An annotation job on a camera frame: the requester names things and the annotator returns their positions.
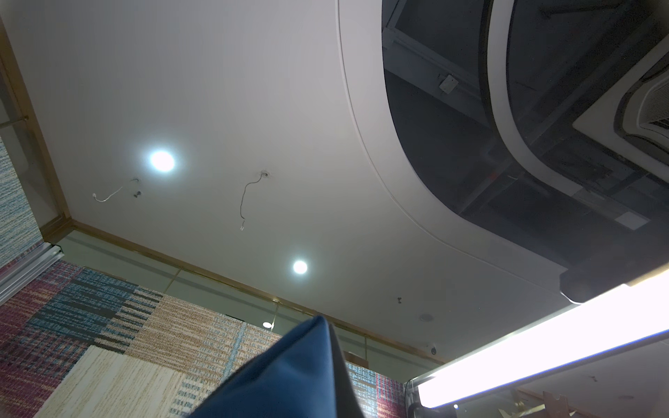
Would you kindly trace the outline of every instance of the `glowing light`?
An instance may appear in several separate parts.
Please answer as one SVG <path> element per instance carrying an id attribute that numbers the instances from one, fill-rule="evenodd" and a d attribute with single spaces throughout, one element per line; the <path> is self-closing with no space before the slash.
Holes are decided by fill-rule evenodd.
<path id="1" fill-rule="evenodd" d="M 295 262 L 295 264 L 293 264 L 293 270 L 294 270 L 297 274 L 304 274 L 304 273 L 306 273 L 306 263 L 303 262 L 303 261 Z"/>
<path id="2" fill-rule="evenodd" d="M 167 172 L 174 168 L 174 158 L 165 151 L 158 151 L 151 154 L 151 164 L 158 171 Z"/>
<path id="3" fill-rule="evenodd" d="M 669 270 L 566 308 L 424 375 L 433 378 L 418 386 L 421 403 L 459 401 L 665 332 L 667 296 Z"/>

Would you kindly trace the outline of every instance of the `exposed wire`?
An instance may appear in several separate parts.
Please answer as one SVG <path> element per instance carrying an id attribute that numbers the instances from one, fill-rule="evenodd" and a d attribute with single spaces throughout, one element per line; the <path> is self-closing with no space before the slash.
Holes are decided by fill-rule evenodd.
<path id="1" fill-rule="evenodd" d="M 267 177 L 267 173 L 264 171 L 260 173 L 260 178 L 258 180 L 252 181 L 251 183 L 246 183 L 246 186 L 244 186 L 244 193 L 242 193 L 242 201 L 240 203 L 240 216 L 242 217 L 242 227 L 240 228 L 240 231 L 244 230 L 244 222 L 246 222 L 246 218 L 244 217 L 244 215 L 242 215 L 242 205 L 244 204 L 244 195 L 246 194 L 246 188 L 249 187 L 249 185 L 254 185 L 257 182 L 261 181 L 263 177 Z"/>
<path id="2" fill-rule="evenodd" d="M 139 183 L 139 179 L 136 178 L 136 177 L 133 178 L 133 179 L 131 179 L 130 181 L 136 181 L 137 183 Z M 106 202 L 107 200 L 109 200 L 109 198 L 111 198 L 111 196 L 113 196 L 113 195 L 117 194 L 118 192 L 120 192 L 121 189 L 123 189 L 123 186 L 119 187 L 118 190 L 116 190 L 115 192 L 113 192 L 111 195 L 107 196 L 107 198 L 104 199 L 104 200 L 99 200 L 99 199 L 98 199 L 98 196 L 97 196 L 95 193 L 93 193 L 93 199 L 95 199 L 96 201 L 98 201 L 98 202 L 100 202 L 100 203 L 102 203 L 102 202 Z M 141 194 L 142 194 L 142 192 L 137 191 L 137 193 L 135 193 L 133 196 L 138 197 L 138 196 L 141 195 Z"/>

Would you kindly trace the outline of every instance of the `linear light fixture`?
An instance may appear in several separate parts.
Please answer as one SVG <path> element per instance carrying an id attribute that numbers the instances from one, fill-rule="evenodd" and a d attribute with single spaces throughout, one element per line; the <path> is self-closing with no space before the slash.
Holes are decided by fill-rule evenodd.
<path id="1" fill-rule="evenodd" d="M 669 330 L 669 270 L 620 285 L 416 378 L 424 407 L 450 404 Z"/>

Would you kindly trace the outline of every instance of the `recessed ceiling light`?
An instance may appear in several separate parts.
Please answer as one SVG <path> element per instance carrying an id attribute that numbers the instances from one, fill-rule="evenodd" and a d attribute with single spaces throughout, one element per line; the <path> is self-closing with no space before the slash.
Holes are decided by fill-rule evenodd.
<path id="1" fill-rule="evenodd" d="M 295 262 L 295 264 L 293 264 L 293 270 L 295 270 L 295 272 L 297 274 L 306 273 L 306 263 L 301 261 L 301 260 L 298 261 L 298 262 Z"/>
<path id="2" fill-rule="evenodd" d="M 158 151 L 151 154 L 151 164 L 158 171 L 167 172 L 174 168 L 174 158 L 165 151 Z"/>

